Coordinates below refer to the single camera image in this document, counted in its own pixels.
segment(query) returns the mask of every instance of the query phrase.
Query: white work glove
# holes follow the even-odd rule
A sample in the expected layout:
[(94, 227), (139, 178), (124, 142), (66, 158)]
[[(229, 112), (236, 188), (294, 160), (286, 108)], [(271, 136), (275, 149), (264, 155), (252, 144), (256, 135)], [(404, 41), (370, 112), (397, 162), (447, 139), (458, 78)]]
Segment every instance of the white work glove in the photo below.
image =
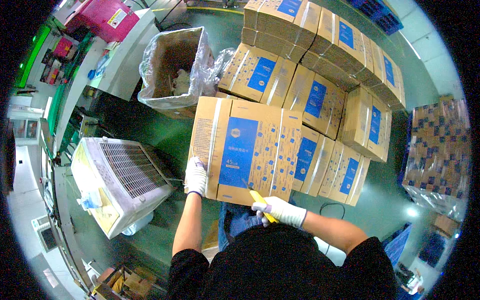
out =
[(278, 197), (265, 197), (264, 200), (268, 204), (261, 202), (255, 202), (252, 204), (252, 210), (257, 211), (257, 217), (262, 219), (264, 227), (270, 224), (264, 213), (271, 214), (280, 223), (292, 225), (297, 228), (301, 228), (307, 210), (305, 208), (296, 207), (288, 202), (283, 201)]
[(198, 156), (190, 158), (185, 170), (185, 186), (188, 193), (195, 192), (201, 197), (205, 195), (205, 185), (207, 182), (207, 172), (205, 164)]

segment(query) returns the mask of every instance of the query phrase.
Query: warning label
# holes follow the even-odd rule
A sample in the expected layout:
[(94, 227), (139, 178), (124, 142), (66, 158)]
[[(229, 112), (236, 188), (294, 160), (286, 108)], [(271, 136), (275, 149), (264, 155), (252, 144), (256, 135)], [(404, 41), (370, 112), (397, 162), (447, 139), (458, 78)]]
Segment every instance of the warning label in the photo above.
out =
[(117, 26), (126, 16), (127, 16), (127, 13), (124, 12), (121, 8), (119, 8), (107, 23), (113, 28), (117, 28)]

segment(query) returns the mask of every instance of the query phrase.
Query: factory floor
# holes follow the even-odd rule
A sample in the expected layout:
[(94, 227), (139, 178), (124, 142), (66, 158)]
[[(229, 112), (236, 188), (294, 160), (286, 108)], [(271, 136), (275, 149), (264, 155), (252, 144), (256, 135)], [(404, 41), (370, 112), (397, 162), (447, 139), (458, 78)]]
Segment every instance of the factory floor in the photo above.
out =
[[(361, 13), (342, 1), (313, 2), (347, 19), (373, 39), (401, 66), (407, 110), (411, 111), (413, 107), (433, 103), (436, 100), (437, 91), (424, 65), (419, 62), (399, 33), (386, 36)], [(208, 4), (201, 2), (201, 4), (221, 7), (221, 3), (218, 2)], [(189, 2), (189, 5), (198, 6), (200, 3)], [(152, 8), (158, 9), (155, 11), (158, 20), (162, 20), (168, 13), (168, 10), (162, 9), (161, 6)], [(219, 10), (186, 9), (184, 3), (181, 3), (161, 26), (169, 29), (204, 26), (212, 52), (216, 56), (220, 50), (228, 47), (235, 48), (240, 43), (242, 24), (242, 14)], [(170, 119), (138, 101), (125, 102), (113, 98), (103, 100), (103, 122), (108, 131), (113, 132), (116, 138), (152, 145), (158, 149), (160, 158), (168, 162), (169, 176), (175, 178), (183, 176), (193, 120)], [(367, 235), (377, 236), (380, 240), (402, 228), (406, 222), (413, 223), (413, 230), (400, 259), (405, 265), (410, 265), (420, 251), (434, 213), (413, 204), (403, 188), (397, 184), (407, 142), (407, 120), (406, 112), (393, 113), (388, 162), (370, 164), (357, 206), (346, 205), (344, 219), (359, 226)], [(69, 177), (69, 180), (72, 181), (69, 199), (76, 229), (75, 236), (87, 259), (94, 259), (101, 271), (119, 264), (142, 265), (165, 279), (171, 260), (175, 230), (185, 201), (185, 194), (179, 183), (174, 182), (179, 189), (155, 210), (154, 219), (150, 224), (133, 236), (120, 234), (108, 240), (94, 219), (76, 204), (75, 199), (79, 192), (73, 177)], [(333, 202), (320, 196), (311, 197), (299, 192), (293, 192), (293, 198), (297, 205), (316, 213), (319, 212), (323, 203)], [(204, 236), (212, 222), (218, 218), (218, 211), (217, 201), (203, 200), (202, 232)], [(323, 215), (341, 217), (342, 212), (341, 207), (334, 205), (325, 208)]]

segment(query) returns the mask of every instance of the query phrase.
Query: yellow utility knife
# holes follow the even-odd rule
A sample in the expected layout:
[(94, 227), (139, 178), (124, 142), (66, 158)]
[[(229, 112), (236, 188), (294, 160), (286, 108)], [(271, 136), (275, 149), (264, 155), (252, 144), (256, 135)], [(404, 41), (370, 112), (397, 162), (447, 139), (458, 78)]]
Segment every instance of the yellow utility knife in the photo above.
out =
[[(250, 190), (250, 195), (252, 196), (252, 198), (253, 198), (253, 200), (254, 200), (255, 202), (260, 202), (260, 203), (264, 203), (264, 204), (267, 204), (267, 205), (268, 205), (267, 201), (265, 201), (265, 200), (263, 199), (263, 197), (260, 196), (260, 194), (259, 194), (256, 190), (254, 190), (253, 188), (251, 188), (243, 178), (242, 178), (242, 181), (243, 181), (243, 183), (245, 183), (245, 185), (247, 186), (247, 189)], [(265, 215), (265, 217), (267, 217), (267, 219), (270, 221), (270, 223), (280, 223), (280, 222), (279, 222), (277, 219), (275, 219), (271, 214), (264, 213), (264, 215)]]

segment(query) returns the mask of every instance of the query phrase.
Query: yellow floor line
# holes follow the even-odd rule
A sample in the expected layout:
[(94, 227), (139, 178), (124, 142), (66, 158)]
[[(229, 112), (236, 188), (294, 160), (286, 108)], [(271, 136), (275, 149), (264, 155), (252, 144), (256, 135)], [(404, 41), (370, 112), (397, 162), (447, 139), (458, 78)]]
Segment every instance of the yellow floor line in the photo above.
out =
[[(234, 11), (234, 10), (229, 10), (225, 8), (216, 8), (216, 7), (198, 7), (198, 6), (187, 6), (187, 9), (189, 10), (210, 10), (210, 11), (221, 11), (221, 12), (233, 12), (233, 13), (238, 13), (238, 14), (243, 14), (241, 11)], [(171, 10), (171, 8), (157, 8), (152, 10), (153, 12), (160, 12), (160, 11), (168, 11)]]

